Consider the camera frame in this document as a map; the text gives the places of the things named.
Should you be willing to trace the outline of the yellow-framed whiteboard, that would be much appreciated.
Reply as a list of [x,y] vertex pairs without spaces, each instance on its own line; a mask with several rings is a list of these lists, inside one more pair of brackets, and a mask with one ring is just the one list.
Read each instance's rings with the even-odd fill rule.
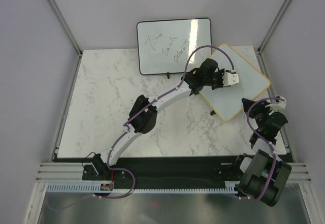
[[216,90],[204,87],[200,95],[222,121],[229,122],[242,111],[243,98],[255,100],[267,91],[271,81],[261,72],[253,47],[227,43],[219,47],[231,58],[239,83]]

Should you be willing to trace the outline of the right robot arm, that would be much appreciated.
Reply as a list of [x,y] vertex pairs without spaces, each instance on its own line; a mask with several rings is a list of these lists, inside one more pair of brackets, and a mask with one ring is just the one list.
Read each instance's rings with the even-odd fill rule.
[[275,152],[276,136],[288,123],[285,115],[279,112],[285,108],[286,100],[281,96],[256,102],[243,98],[242,105],[253,131],[249,142],[255,155],[240,155],[240,163],[233,166],[232,174],[240,181],[239,192],[248,199],[254,198],[273,207],[279,201],[292,170],[292,166]]

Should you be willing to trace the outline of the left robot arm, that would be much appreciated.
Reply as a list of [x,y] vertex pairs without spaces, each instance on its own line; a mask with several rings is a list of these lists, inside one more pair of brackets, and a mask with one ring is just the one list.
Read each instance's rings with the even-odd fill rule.
[[104,163],[99,153],[95,154],[90,166],[92,173],[99,180],[106,180],[111,176],[111,166],[116,164],[121,154],[139,136],[150,132],[156,125],[158,113],[174,102],[197,95],[205,86],[213,90],[226,86],[226,80],[231,72],[220,69],[213,59],[206,59],[200,67],[184,72],[179,84],[170,90],[157,94],[153,98],[140,95],[130,113],[129,119],[123,125],[125,129],[109,150],[107,162]]

